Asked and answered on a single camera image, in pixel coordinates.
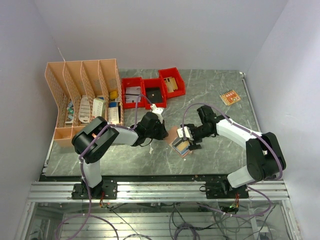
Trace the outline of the brown leather card holder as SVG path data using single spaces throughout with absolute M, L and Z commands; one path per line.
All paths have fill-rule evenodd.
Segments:
M 173 126 L 168 131 L 168 136 L 164 140 L 181 158 L 185 158 L 188 154 L 192 153 L 189 150 L 190 143 L 188 140 L 183 140 L 182 137 L 179 137 L 177 130 L 178 127 Z

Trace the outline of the gold cards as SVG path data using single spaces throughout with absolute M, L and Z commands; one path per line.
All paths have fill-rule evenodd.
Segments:
M 173 93 L 178 90 L 178 85 L 174 77 L 167 77 L 164 79 L 164 83 L 168 93 Z

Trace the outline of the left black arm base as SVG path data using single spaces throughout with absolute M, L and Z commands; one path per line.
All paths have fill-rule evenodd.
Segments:
M 118 193 L 118 185 L 113 180 L 101 181 L 95 187 L 87 189 L 84 182 L 76 183 L 73 186 L 71 198 L 73 200 L 88 200 L 89 193 L 92 199 L 115 200 Z

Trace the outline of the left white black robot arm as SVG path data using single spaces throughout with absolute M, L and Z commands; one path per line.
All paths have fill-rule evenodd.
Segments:
M 168 137 L 165 122 L 153 112 L 147 112 L 137 125 L 116 126 L 98 116 L 74 135 L 71 144 L 80 161 L 81 183 L 73 186 L 73 200 L 117 197 L 117 185 L 103 182 L 100 160 L 112 145 L 136 147 L 146 139 L 162 141 Z

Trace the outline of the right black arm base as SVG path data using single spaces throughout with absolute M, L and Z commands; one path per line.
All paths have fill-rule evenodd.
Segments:
M 248 199 L 249 193 L 245 185 L 233 188 L 226 180 L 206 182 L 199 188 L 207 199 Z

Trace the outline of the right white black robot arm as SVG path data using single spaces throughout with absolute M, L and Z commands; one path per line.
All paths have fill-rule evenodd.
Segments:
M 272 132 L 261 133 L 244 127 L 218 108 L 201 103 L 197 109 L 201 125 L 182 123 L 177 130 L 180 138 L 189 142 L 190 151 L 201 149 L 204 138 L 222 136 L 245 150 L 246 165 L 227 174 L 221 180 L 212 180 L 205 185 L 207 197 L 231 198 L 243 195 L 249 184 L 264 180 L 279 180 L 286 169 L 281 147 Z

